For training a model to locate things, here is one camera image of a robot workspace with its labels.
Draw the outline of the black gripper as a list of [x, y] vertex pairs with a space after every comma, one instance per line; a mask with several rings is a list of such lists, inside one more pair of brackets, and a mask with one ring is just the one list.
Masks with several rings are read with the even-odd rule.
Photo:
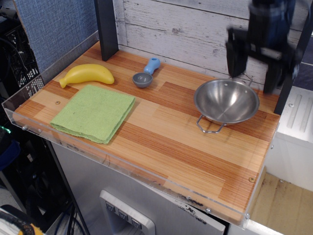
[[[294, 0], [252, 0], [248, 6], [248, 30], [229, 28], [226, 42], [228, 73], [236, 77], [246, 71], [248, 55], [255, 47], [268, 48], [282, 54], [282, 61], [292, 63], [295, 49], [288, 43], [288, 34], [292, 25], [295, 9]], [[271, 94], [281, 86], [287, 74], [294, 79], [297, 76], [297, 65], [289, 66], [275, 61], [268, 64], [263, 92]]]

